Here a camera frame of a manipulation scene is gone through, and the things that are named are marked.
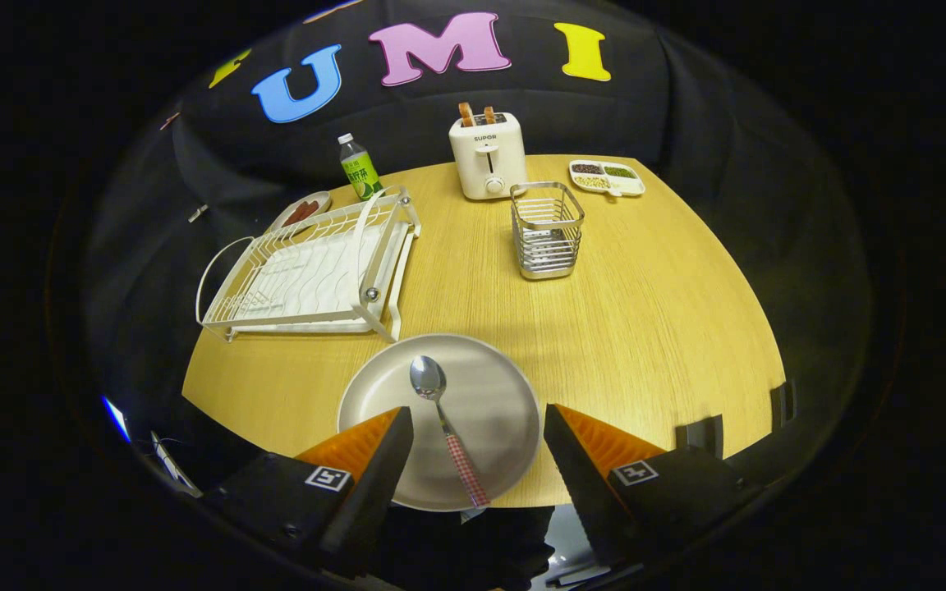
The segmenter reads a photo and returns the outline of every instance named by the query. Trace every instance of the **toaster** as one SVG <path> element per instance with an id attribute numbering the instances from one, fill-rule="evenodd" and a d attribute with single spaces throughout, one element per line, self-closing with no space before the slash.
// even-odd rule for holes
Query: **toaster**
<path id="1" fill-rule="evenodd" d="M 448 131 L 467 199 L 509 197 L 510 186 L 528 182 L 521 123 L 509 112 L 496 112 L 495 123 L 473 116 L 474 125 L 455 120 Z"/>

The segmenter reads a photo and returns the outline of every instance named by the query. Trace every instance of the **white dish rack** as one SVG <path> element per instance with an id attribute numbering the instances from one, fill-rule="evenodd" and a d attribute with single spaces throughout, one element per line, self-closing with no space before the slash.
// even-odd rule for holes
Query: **white dish rack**
<path id="1" fill-rule="evenodd" d="M 239 332 L 371 332 L 397 341 L 397 300 L 411 242 L 421 233 L 404 186 L 365 203 L 248 236 L 210 260 L 195 292 L 195 319 L 225 341 Z M 200 318 L 203 283 L 228 248 L 251 240 Z M 388 293 L 391 326 L 382 323 Z"/>

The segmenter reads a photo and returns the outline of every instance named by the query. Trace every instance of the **red checkered spoon handle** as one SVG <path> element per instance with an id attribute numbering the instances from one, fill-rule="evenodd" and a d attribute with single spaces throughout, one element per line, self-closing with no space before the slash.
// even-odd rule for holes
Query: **red checkered spoon handle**
<path id="1" fill-rule="evenodd" d="M 455 435 L 448 434 L 448 451 L 451 452 L 451 460 L 454 460 L 455 468 L 458 468 L 458 476 L 462 478 L 462 486 L 466 487 L 466 493 L 470 495 L 470 500 L 473 501 L 473 507 L 481 508 L 491 504 L 488 493 L 484 492 L 484 488 L 480 486 L 480 479 L 476 478 L 476 471 L 473 469 L 469 457 L 466 456 L 466 450 L 462 449 L 462 442 L 459 442 Z"/>

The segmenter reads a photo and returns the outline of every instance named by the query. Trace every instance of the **dish rack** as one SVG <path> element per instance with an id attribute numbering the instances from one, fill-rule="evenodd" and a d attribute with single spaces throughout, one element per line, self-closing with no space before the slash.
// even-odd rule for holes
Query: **dish rack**
<path id="1" fill-rule="evenodd" d="M 404 186 L 383 188 L 365 203 L 316 214 L 259 238 L 222 248 L 195 292 L 195 319 L 225 341 L 239 332 L 375 332 L 397 341 L 397 300 L 411 242 L 421 224 Z M 206 314 L 203 283 L 230 247 L 251 243 Z M 390 329 L 382 323 L 389 293 Z"/>
<path id="2" fill-rule="evenodd" d="M 526 192 L 518 199 L 516 194 L 522 191 Z M 579 226 L 586 218 L 575 195 L 563 183 L 519 183 L 510 187 L 510 201 L 521 275 L 526 279 L 570 276 L 579 257 Z"/>

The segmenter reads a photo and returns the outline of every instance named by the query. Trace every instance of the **toaster knob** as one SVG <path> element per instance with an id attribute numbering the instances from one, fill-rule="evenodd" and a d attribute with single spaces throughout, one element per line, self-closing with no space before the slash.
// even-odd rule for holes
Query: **toaster knob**
<path id="1" fill-rule="evenodd" d="M 506 184 L 503 183 L 503 179 L 499 179 L 498 176 L 492 176 L 487 181 L 484 181 L 484 188 L 488 192 L 503 192 L 503 188 Z"/>

